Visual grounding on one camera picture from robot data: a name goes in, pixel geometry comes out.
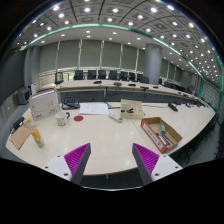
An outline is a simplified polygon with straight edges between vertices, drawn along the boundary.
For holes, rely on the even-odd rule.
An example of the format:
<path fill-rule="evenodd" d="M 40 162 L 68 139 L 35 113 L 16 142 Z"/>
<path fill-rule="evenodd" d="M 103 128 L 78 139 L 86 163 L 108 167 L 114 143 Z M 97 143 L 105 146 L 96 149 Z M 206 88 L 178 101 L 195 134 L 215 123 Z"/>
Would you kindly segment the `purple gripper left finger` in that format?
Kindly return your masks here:
<path fill-rule="evenodd" d="M 84 144 L 66 155 L 57 155 L 42 169 L 79 185 L 91 154 L 91 145 Z"/>

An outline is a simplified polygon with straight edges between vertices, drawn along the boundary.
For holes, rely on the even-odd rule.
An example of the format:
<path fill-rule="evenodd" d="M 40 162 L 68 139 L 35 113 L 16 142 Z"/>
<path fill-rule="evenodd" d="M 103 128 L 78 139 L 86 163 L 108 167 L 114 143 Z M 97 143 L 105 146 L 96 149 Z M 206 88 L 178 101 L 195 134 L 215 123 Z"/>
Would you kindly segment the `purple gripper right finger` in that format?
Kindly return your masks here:
<path fill-rule="evenodd" d="M 169 155 L 155 152 L 134 143 L 132 154 L 143 182 L 147 185 L 182 169 Z"/>

